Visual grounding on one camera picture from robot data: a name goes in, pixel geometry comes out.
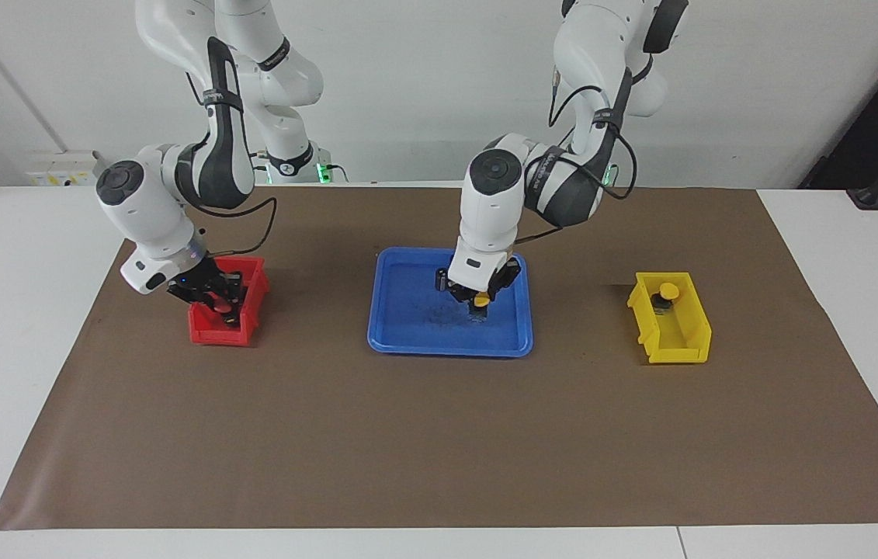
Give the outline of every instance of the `red object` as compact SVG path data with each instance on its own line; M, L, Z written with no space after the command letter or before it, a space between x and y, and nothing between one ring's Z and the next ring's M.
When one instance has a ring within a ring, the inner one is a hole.
M205 304L195 302L187 311L190 341L201 345L249 347L249 339L259 326L262 298L269 293L269 280L262 271L264 259L219 257L214 261L222 272L242 273L242 284L248 288L246 300L243 301L240 311L239 325L236 327L226 325L221 314L212 311Z

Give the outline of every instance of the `yellow bin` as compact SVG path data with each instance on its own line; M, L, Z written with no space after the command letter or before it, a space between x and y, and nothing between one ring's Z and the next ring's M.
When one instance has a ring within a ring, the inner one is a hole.
M649 363L706 363L711 349L711 325L690 273L637 273L628 307L635 311L638 343ZM661 293L669 308L655 307Z

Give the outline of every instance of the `table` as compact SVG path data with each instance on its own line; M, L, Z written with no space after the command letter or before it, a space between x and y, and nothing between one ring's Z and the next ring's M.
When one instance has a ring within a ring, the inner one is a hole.
M861 213L836 192L766 191L761 198L878 402L878 213ZM0 189L0 495L120 241L92 189ZM878 526L0 533L0 555L81 553L872 557Z

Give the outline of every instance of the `wall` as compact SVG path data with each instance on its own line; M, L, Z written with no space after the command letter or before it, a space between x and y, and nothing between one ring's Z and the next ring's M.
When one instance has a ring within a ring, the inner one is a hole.
M558 141L545 117L556 0L276 0L326 91L302 109L354 180L463 177L489 139ZM791 187L841 136L878 78L877 0L694 0L658 68L667 106L630 120L641 182ZM178 68L148 52L134 0L0 0L0 60L70 149L109 159L200 138ZM0 184L49 141L0 77Z

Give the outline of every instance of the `yellow lid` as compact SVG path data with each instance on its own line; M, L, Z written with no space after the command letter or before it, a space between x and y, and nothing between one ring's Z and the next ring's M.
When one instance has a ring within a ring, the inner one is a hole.
M677 300L680 298L680 287L674 286L673 283L663 283L659 286L659 297L665 300Z

